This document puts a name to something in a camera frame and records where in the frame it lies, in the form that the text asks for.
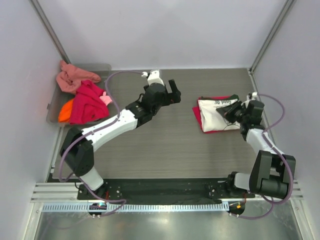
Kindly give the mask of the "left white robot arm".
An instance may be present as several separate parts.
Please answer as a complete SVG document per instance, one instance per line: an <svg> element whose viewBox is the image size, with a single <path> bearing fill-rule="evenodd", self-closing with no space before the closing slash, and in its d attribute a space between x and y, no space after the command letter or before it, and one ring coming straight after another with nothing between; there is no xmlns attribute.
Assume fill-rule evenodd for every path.
<svg viewBox="0 0 320 240"><path fill-rule="evenodd" d="M168 81L171 88L168 91L160 70L142 72L141 76L146 78L147 84L137 100L124 109L117 108L115 116L99 124L69 129L60 149L60 163L68 165L93 199L109 201L108 184L95 168L95 151L121 134L150 122L161 107L181 102L181 92L175 81Z"/></svg>

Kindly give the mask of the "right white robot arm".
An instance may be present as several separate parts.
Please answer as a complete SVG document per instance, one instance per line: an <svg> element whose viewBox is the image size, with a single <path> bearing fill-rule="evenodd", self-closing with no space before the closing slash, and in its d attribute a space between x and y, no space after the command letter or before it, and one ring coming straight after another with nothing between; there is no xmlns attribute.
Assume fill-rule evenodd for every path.
<svg viewBox="0 0 320 240"><path fill-rule="evenodd" d="M270 139L267 128L262 125L265 105L258 96L253 92L244 102L237 100L217 109L228 122L240 124L243 139L256 153L251 173L232 172L225 191L231 198L247 191L262 196L269 203L282 204L293 192L296 159L281 151Z"/></svg>

